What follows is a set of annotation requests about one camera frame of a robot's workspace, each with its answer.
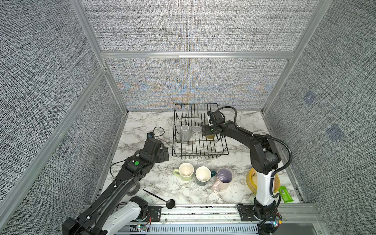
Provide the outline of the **clear glass cup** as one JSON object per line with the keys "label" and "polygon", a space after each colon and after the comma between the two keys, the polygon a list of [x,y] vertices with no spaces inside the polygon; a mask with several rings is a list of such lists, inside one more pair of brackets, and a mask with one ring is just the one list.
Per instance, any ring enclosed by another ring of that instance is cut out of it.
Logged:
{"label": "clear glass cup", "polygon": [[202,127],[199,125],[195,125],[192,128],[192,138],[194,140],[198,140],[202,137]]}

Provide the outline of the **white ceramic mug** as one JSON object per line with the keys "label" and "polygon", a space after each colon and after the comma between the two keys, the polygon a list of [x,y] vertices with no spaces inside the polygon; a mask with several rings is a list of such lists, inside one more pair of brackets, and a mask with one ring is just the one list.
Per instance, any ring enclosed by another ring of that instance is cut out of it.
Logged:
{"label": "white ceramic mug", "polygon": [[189,141],[191,137],[192,137],[191,128],[187,124],[182,125],[180,128],[181,143],[185,143]]}

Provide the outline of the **light green mug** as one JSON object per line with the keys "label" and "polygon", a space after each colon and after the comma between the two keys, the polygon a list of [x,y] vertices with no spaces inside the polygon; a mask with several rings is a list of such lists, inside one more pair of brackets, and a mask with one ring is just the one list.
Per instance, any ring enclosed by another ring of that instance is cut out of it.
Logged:
{"label": "light green mug", "polygon": [[173,171],[173,174],[183,181],[190,181],[194,175],[194,166],[190,163],[183,163]]}

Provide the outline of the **amber glass cup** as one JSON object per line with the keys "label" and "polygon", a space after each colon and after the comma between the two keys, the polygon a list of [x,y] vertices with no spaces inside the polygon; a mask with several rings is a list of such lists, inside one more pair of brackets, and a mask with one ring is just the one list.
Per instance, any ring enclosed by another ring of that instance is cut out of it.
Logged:
{"label": "amber glass cup", "polygon": [[214,139],[215,136],[216,136],[216,134],[213,134],[213,133],[206,133],[205,134],[206,139],[209,139],[209,140]]}

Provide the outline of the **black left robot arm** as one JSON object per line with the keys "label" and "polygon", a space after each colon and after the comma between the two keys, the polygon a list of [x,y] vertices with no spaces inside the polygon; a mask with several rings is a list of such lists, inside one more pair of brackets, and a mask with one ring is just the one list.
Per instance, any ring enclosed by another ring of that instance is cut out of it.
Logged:
{"label": "black left robot arm", "polygon": [[109,234],[104,229],[123,197],[144,178],[156,163],[169,160],[168,149],[156,138],[148,138],[144,147],[124,160],[120,171],[101,196],[76,219],[69,217],[62,225],[62,234]]}

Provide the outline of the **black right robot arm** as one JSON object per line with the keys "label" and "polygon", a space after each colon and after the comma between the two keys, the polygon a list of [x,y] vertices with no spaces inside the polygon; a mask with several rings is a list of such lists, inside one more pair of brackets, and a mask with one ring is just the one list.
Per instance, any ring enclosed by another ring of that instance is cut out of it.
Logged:
{"label": "black right robot arm", "polygon": [[[208,111],[208,124],[203,126],[205,135],[220,135],[232,138],[250,150],[250,162],[257,173],[257,193],[254,199],[254,212],[258,220],[268,220],[277,212],[279,196],[274,193],[274,180],[278,172],[285,170],[292,162],[290,147],[283,141],[270,135],[251,132],[236,122],[237,110],[232,106],[224,106],[215,111]],[[276,143],[288,151],[288,161],[281,167],[281,155]]]}

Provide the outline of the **dark green mug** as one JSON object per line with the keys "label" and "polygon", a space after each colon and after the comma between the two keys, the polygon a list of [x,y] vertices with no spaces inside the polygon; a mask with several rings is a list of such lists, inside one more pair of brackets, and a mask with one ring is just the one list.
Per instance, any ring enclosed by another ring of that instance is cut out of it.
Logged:
{"label": "dark green mug", "polygon": [[195,181],[199,186],[207,185],[209,180],[214,176],[216,176],[216,172],[206,166],[200,166],[195,171]]}

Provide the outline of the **pink purple mug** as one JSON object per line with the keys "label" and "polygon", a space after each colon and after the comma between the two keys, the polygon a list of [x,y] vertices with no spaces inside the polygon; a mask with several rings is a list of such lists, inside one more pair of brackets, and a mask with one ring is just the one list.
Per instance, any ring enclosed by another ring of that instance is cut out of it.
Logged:
{"label": "pink purple mug", "polygon": [[212,185],[211,189],[213,191],[225,190],[229,187],[232,180],[232,172],[228,168],[222,167],[216,172],[216,182]]}

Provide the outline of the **black ladle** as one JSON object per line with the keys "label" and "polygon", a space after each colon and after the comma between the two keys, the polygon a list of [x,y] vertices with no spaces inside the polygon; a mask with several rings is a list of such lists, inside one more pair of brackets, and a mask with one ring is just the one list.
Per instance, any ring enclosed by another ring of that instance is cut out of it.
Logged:
{"label": "black ladle", "polygon": [[175,207],[175,205],[176,205],[176,202],[175,202],[174,199],[164,200],[163,198],[161,198],[161,197],[157,196],[156,194],[151,193],[151,192],[149,192],[149,191],[147,191],[145,189],[143,189],[143,191],[145,191],[149,195],[151,195],[151,196],[153,196],[153,197],[155,197],[155,198],[157,198],[157,199],[165,202],[165,205],[166,205],[167,209],[173,209]]}

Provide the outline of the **yellow bowl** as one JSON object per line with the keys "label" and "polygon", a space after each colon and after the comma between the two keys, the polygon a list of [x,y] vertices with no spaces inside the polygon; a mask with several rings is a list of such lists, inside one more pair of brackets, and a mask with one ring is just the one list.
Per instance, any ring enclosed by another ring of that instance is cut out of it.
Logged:
{"label": "yellow bowl", "polygon": [[[254,170],[253,167],[248,171],[246,175],[246,183],[247,183],[248,188],[254,194],[256,194],[257,193],[257,172]],[[281,186],[281,182],[280,182],[279,176],[276,175],[274,179],[274,186],[273,186],[274,193],[277,193],[279,191],[280,186]]]}

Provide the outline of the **green snack packet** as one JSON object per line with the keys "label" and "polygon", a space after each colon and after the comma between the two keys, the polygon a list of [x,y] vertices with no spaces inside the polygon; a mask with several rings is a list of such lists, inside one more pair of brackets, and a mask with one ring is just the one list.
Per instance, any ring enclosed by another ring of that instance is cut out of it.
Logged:
{"label": "green snack packet", "polygon": [[285,186],[279,187],[279,193],[280,193],[284,203],[294,202],[293,198],[291,197],[291,195],[289,194],[289,192],[288,192],[288,190]]}

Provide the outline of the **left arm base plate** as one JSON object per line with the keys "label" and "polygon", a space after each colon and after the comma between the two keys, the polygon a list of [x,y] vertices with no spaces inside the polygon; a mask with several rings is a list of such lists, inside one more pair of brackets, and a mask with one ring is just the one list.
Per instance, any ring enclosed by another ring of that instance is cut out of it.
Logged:
{"label": "left arm base plate", "polygon": [[146,223],[151,220],[151,222],[160,222],[162,215],[162,206],[148,206],[146,217],[141,220],[141,222]]}

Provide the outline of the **aluminium front rail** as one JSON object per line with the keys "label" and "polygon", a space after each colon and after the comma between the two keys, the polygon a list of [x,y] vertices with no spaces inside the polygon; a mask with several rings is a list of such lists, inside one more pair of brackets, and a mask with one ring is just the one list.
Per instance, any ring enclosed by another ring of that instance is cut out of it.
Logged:
{"label": "aluminium front rail", "polygon": [[[259,235],[261,222],[243,222],[235,204],[179,204],[162,206],[160,222],[141,222],[148,207],[129,202],[116,207],[107,219],[106,235]],[[280,205],[263,224],[277,235],[325,235],[325,224],[312,204]]]}

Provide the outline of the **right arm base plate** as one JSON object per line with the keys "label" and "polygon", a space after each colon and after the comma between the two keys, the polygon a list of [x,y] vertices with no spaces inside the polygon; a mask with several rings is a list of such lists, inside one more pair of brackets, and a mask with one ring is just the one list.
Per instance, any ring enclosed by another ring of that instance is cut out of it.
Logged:
{"label": "right arm base plate", "polygon": [[236,209],[239,213],[240,219],[243,222],[261,222],[262,219],[256,217],[253,205],[237,204]]}

